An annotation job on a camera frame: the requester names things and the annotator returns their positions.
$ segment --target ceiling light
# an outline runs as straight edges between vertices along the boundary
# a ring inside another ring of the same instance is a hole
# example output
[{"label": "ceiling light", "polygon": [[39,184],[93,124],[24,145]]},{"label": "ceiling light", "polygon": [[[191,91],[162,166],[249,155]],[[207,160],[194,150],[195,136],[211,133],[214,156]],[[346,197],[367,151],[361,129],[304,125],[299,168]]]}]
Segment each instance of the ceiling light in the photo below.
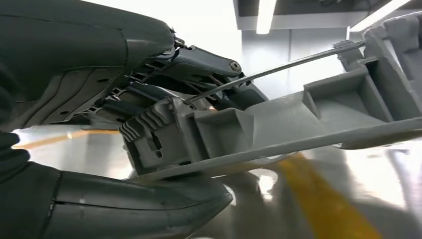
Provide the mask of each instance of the ceiling light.
[{"label": "ceiling light", "polygon": [[391,0],[389,3],[385,4],[382,8],[378,9],[373,14],[367,16],[358,24],[354,25],[350,29],[350,31],[362,31],[410,1],[411,0]]},{"label": "ceiling light", "polygon": [[256,34],[268,34],[277,0],[259,0]]}]

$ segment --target yellow line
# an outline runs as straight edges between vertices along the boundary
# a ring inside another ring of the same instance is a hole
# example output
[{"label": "yellow line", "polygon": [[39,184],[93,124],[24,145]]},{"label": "yellow line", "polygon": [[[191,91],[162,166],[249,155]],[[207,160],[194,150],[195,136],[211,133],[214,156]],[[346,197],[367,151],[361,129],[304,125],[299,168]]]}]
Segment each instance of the yellow line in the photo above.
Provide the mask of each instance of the yellow line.
[{"label": "yellow line", "polygon": [[23,144],[23,145],[15,145],[13,148],[20,148],[20,149],[32,149],[36,147],[40,147],[47,144],[52,144],[72,138],[81,137],[88,134],[118,134],[119,132],[117,130],[102,130],[102,129],[92,129],[92,130],[80,130],[73,133],[69,133],[67,135],[57,136],[53,138],[46,138],[42,140],[38,140],[35,142]]},{"label": "yellow line", "polygon": [[380,233],[298,153],[279,163],[319,239],[380,239]]}]

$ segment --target screw head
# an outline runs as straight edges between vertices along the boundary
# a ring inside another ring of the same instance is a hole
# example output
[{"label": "screw head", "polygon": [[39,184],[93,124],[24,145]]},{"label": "screw head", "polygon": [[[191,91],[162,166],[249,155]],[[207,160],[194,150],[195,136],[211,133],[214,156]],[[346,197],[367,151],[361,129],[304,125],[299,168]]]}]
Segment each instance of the screw head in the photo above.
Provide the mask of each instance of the screw head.
[{"label": "screw head", "polygon": [[235,61],[230,61],[230,63],[228,65],[230,66],[230,68],[233,71],[240,71],[240,65],[239,65],[239,63],[237,63]]}]

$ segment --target ceiling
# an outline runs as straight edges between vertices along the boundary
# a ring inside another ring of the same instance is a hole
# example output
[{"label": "ceiling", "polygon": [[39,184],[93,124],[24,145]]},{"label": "ceiling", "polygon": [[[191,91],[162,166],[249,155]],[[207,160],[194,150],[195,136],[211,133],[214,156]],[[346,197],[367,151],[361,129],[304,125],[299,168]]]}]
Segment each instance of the ceiling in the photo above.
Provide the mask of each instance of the ceiling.
[{"label": "ceiling", "polygon": [[[389,0],[277,0],[274,15],[375,11]],[[237,0],[238,16],[257,16],[259,0]],[[422,0],[412,0],[400,9],[421,9]]]}]

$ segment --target floor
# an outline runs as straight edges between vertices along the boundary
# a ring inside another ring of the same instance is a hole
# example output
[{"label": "floor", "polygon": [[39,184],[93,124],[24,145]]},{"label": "floor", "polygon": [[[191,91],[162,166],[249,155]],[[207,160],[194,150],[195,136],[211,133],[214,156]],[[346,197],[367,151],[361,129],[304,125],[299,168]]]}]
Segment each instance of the floor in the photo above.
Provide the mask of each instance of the floor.
[{"label": "floor", "polygon": [[[132,171],[117,132],[68,125],[16,132],[15,147],[32,161],[118,179]],[[422,140],[306,150],[216,180],[234,200],[190,238],[422,238]]]}]

